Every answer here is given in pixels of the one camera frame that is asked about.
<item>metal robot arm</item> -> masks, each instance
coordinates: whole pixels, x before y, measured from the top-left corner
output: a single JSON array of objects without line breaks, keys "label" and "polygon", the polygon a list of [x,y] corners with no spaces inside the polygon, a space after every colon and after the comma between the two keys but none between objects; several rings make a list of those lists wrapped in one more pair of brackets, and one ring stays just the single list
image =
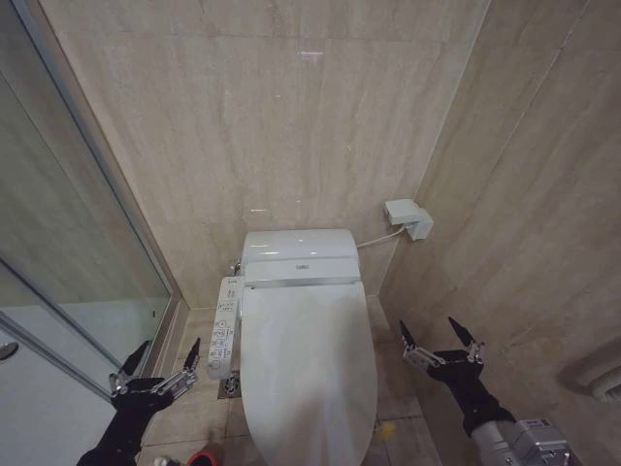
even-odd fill
[{"label": "metal robot arm", "polygon": [[445,383],[464,414],[464,430],[479,450],[483,466],[570,466],[567,440],[547,419],[516,421],[479,379],[484,344],[453,318],[448,318],[466,349],[430,352],[416,344],[400,321],[404,359]]}]

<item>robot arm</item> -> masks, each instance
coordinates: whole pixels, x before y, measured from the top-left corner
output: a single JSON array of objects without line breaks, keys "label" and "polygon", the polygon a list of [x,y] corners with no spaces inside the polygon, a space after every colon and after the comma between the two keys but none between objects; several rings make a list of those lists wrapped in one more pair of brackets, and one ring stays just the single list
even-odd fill
[{"label": "robot arm", "polygon": [[416,344],[400,321],[404,359],[445,383],[464,414],[464,430],[479,450],[483,466],[577,465],[567,440],[547,419],[516,421],[479,379],[484,344],[448,318],[465,349],[430,352]]},{"label": "robot arm", "polygon": [[131,354],[120,371],[110,375],[111,401],[116,414],[97,447],[85,453],[78,466],[136,466],[134,457],[141,450],[141,441],[151,418],[172,405],[196,382],[200,344],[199,338],[183,368],[168,379],[133,376],[147,343]]}]

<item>toilet tank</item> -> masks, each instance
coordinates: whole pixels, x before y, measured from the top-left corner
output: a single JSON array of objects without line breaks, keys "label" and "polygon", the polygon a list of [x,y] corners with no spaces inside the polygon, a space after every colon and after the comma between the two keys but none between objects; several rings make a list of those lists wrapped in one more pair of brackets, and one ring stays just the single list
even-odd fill
[{"label": "toilet tank", "polygon": [[246,286],[360,281],[358,250],[345,229],[249,232],[241,266]]}]

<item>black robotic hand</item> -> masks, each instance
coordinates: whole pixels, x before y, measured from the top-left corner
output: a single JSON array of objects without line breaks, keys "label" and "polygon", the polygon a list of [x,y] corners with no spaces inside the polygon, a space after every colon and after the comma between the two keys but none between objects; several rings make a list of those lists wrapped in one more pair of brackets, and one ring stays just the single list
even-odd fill
[{"label": "black robotic hand", "polygon": [[424,370],[436,381],[445,383],[464,414],[464,430],[471,436],[473,430],[489,420],[508,420],[515,422],[513,415],[500,406],[479,379],[483,371],[481,351],[470,332],[453,318],[449,317],[453,330],[467,348],[429,352],[418,346],[408,328],[400,321],[406,351],[404,358],[414,366]]},{"label": "black robotic hand", "polygon": [[148,342],[131,354],[120,371],[111,374],[111,401],[116,414],[97,447],[85,453],[78,466],[136,466],[148,423],[158,411],[173,404],[195,382],[200,338],[185,359],[183,369],[169,379],[137,379],[136,371]]}]

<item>bidet control panel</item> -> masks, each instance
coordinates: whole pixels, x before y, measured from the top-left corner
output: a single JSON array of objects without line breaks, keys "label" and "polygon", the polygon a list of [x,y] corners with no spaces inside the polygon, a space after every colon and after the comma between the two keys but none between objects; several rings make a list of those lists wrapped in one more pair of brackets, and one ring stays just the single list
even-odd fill
[{"label": "bidet control panel", "polygon": [[207,358],[207,374],[210,379],[221,380],[230,376],[233,340],[243,289],[244,277],[225,277],[220,283],[212,343]]}]

